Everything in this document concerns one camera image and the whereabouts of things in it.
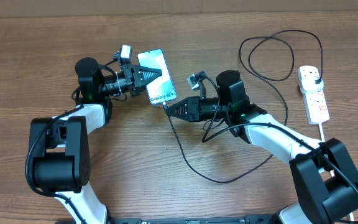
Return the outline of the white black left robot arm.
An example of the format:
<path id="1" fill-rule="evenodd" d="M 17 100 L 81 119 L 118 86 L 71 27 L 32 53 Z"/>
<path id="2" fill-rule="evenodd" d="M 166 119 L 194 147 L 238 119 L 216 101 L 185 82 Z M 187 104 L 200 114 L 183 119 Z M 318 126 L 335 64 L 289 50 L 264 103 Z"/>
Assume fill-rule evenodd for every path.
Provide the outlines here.
<path id="1" fill-rule="evenodd" d="M 90 185 L 91 159 L 88 136 L 108 124 L 112 100 L 138 96 L 162 76 L 155 68 L 133 65 L 116 56 L 119 72 L 91 57 L 75 65 L 78 88 L 71 97 L 76 106 L 61 115 L 35 118 L 30 124 L 25 177 L 37 194 L 57 199 L 73 223 L 113 223 L 107 206 Z"/>

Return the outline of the blue Samsung Galaxy smartphone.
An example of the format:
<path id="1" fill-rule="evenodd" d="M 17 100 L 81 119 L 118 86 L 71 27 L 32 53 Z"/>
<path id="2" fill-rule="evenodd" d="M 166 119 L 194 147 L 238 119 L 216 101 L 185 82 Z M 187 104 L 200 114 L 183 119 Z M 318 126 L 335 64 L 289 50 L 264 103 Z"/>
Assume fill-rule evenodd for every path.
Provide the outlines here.
<path id="1" fill-rule="evenodd" d="M 147 85 L 151 105 L 157 105 L 177 98 L 167 63 L 162 49 L 155 49 L 137 54 L 140 66 L 160 69 L 162 75 Z"/>

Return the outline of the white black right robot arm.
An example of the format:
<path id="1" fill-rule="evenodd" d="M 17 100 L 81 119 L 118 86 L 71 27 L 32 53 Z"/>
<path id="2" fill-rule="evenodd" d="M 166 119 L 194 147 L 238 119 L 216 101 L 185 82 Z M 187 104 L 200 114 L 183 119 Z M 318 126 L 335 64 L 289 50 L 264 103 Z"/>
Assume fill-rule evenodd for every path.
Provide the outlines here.
<path id="1" fill-rule="evenodd" d="M 239 71 L 221 72 L 213 82 L 215 98 L 206 98 L 205 72 L 188 77 L 199 96 L 185 98 L 164 111 L 187 122 L 222 119 L 235 138 L 259 146 L 286 164 L 298 200 L 270 216 L 270 223 L 350 223 L 358 210 L 358 170 L 346 146 L 304 136 L 251 103 Z"/>

